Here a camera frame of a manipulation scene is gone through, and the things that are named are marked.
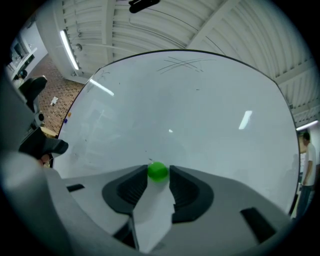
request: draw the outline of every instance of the white ceiling panel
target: white ceiling panel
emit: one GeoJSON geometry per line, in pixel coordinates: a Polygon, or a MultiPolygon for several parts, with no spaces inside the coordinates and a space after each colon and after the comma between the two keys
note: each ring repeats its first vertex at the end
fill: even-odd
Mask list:
{"type": "Polygon", "coordinates": [[[161,0],[134,14],[127,0],[64,0],[61,5],[72,49],[86,74],[134,54],[202,50],[242,61],[275,80],[297,123],[319,114],[320,80],[312,55],[270,1],[161,0]]]}

